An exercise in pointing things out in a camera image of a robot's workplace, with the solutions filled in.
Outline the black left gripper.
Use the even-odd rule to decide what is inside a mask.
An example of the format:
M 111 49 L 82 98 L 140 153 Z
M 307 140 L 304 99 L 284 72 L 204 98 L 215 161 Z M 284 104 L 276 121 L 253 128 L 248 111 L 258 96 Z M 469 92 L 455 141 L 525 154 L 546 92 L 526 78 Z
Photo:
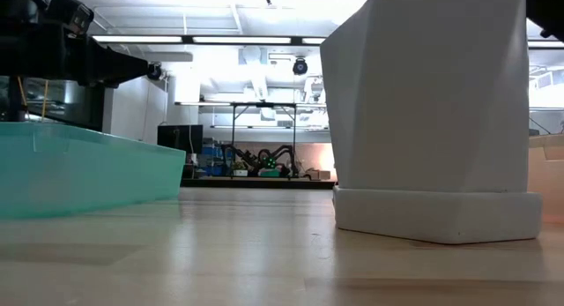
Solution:
M 78 0 L 1 0 L 1 74 L 73 79 L 71 55 L 83 42 L 90 24 L 91 9 Z M 88 84 L 118 87 L 148 71 L 146 60 L 88 38 Z

